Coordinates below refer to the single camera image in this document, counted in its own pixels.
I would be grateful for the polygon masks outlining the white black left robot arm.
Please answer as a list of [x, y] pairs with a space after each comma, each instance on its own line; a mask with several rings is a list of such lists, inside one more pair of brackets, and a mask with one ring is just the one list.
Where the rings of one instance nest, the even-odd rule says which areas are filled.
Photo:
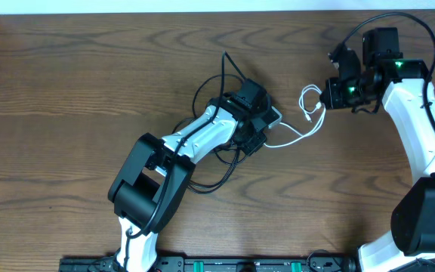
[[241, 158], [259, 150], [265, 129], [282, 114], [258, 83], [246, 79], [237, 92], [220, 92], [188, 126], [162, 138], [141, 136], [108, 192], [122, 228], [116, 255], [120, 271], [148, 271], [157, 258], [159, 232], [171, 220], [184, 193], [194, 185], [197, 162], [217, 148], [233, 147], [235, 168]]

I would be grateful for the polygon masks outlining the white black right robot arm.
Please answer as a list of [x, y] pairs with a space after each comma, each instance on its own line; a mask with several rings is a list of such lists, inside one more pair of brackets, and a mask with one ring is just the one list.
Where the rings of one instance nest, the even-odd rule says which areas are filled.
[[329, 59], [338, 70], [319, 99], [327, 110], [353, 113], [375, 102], [400, 135], [413, 185], [393, 210], [390, 231], [358, 250], [361, 271], [409, 270], [435, 259], [435, 97], [431, 69], [405, 59], [398, 30], [375, 28], [362, 36], [362, 56], [341, 42]]

